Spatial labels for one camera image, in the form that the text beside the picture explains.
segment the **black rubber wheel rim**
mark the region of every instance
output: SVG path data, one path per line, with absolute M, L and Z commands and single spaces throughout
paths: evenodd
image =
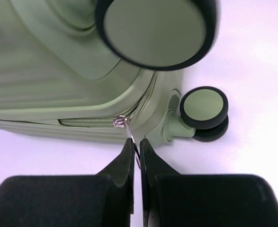
M 193 118 L 188 116 L 188 114 L 185 112 L 185 109 L 184 109 L 184 103 L 185 103 L 186 99 L 192 93 L 194 93 L 195 91 L 198 91 L 198 90 L 203 90 L 203 89 L 212 90 L 212 91 L 215 91 L 217 94 L 219 94 L 219 96 L 223 100 L 223 107 L 222 107 L 221 112 L 217 116 L 215 116 L 215 117 L 213 117 L 209 120 L 199 121 L 199 120 L 193 119 Z M 188 126 L 190 126 L 192 128 L 195 128 L 195 129 L 201 129 L 201 130 L 212 129 L 212 128 L 218 126 L 220 123 L 222 123 L 224 121 L 224 119 L 227 117 L 228 99 L 227 99 L 227 97 L 226 97 L 226 95 L 224 94 L 223 91 L 221 91 L 221 90 L 219 90 L 215 87 L 209 87 L 209 86 L 197 87 L 197 88 L 187 92 L 182 97 L 179 108 L 180 108 L 181 117 L 182 117 L 184 123 L 187 124 Z
M 212 142 L 221 138 L 226 133 L 228 125 L 229 119 L 227 116 L 221 124 L 212 129 L 197 129 L 195 135 L 192 138 L 200 142 Z
M 126 62 L 138 66 L 140 68 L 149 69 L 149 70 L 158 70 L 158 71 L 172 71 L 172 70 L 180 70 L 186 67 L 189 67 L 198 61 L 200 61 L 211 49 L 211 46 L 214 42 L 215 35 L 216 35 L 216 24 L 217 24 L 217 6 L 216 0 L 190 0 L 195 6 L 201 11 L 203 15 L 203 19 L 205 22 L 206 27 L 206 36 L 203 45 L 199 49 L 196 54 L 189 58 L 184 62 L 180 62 L 179 64 L 175 65 L 168 65 L 168 66 L 157 66 L 157 65 L 146 65 L 141 64 L 139 62 L 135 62 L 124 54 L 120 53 L 117 48 L 110 42 L 106 31 L 105 31 L 105 15 L 114 0 L 98 0 L 95 9 L 95 21 L 96 21 L 96 28 L 99 32 L 99 35 L 103 42 L 107 45 L 107 47 L 118 57 L 125 60 Z

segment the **zipper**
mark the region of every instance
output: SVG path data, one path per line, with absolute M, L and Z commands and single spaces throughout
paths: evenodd
M 113 118 L 123 115 L 129 119 L 129 125 L 131 125 L 137 117 L 142 113 L 144 108 L 146 107 L 151 95 L 152 91 L 158 76 L 158 72 L 154 72 L 152 75 L 152 79 L 138 102 L 136 102 L 133 106 L 124 110 L 121 113 L 117 113 L 113 116 L 105 117 L 105 118 L 72 118 L 72 119 L 61 119 L 59 122 L 65 126 L 72 127 L 93 127 L 93 128 L 114 128 Z

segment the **caster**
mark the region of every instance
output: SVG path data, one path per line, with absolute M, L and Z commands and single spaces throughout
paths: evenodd
M 195 140 L 214 141 L 227 131 L 228 100 L 215 87 L 197 87 L 187 92 L 181 100 L 180 113 L 183 122 L 196 129 Z

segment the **white background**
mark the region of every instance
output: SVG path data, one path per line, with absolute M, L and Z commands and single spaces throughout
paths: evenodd
M 185 73 L 184 92 L 210 85 L 227 94 L 229 130 L 212 143 L 176 139 L 157 153 L 184 174 L 260 175 L 278 199 L 278 0 L 222 0 L 216 44 Z M 0 183 L 11 175 L 95 174 L 121 148 L 0 131 Z M 143 224 L 140 187 L 137 170 L 132 227 Z

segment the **suitcase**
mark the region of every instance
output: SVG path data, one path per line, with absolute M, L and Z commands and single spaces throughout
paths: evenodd
M 212 141 L 228 127 L 222 91 L 181 100 L 182 69 L 216 33 L 214 0 L 0 0 L 0 129 L 124 142 Z M 180 103 L 180 114 L 176 114 Z

